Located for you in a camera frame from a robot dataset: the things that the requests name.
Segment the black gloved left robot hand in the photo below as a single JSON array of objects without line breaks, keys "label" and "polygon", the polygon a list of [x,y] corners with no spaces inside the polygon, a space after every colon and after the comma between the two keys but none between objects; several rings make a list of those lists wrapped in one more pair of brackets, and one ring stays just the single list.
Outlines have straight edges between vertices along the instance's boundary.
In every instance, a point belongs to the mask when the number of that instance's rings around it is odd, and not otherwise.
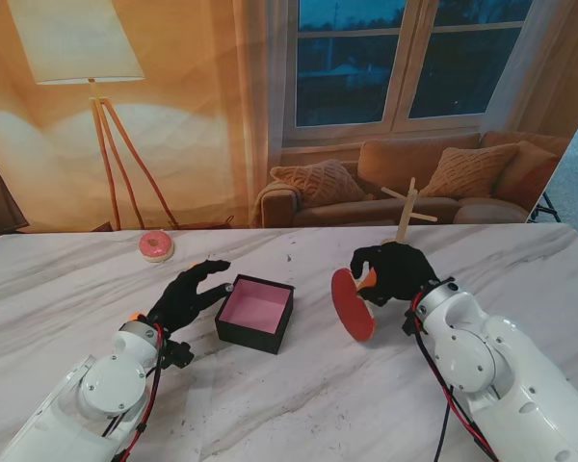
[{"label": "black gloved left robot hand", "polygon": [[210,274],[228,270],[225,260],[206,260],[182,271],[163,291],[159,300],[146,315],[151,324],[158,324],[168,333],[192,323],[201,311],[227,297],[231,285],[223,283],[205,292],[198,293],[198,284]]}]

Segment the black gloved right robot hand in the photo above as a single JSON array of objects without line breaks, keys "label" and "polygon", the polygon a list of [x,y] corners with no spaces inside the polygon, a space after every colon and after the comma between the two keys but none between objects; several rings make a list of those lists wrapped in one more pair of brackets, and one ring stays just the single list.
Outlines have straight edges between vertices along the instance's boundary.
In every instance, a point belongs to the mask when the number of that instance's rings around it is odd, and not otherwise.
[{"label": "black gloved right robot hand", "polygon": [[358,248],[350,263],[353,278],[361,277],[365,264],[375,271],[376,283],[358,294],[378,306],[391,298],[411,301],[425,287],[440,282],[424,253],[408,244],[391,242]]}]

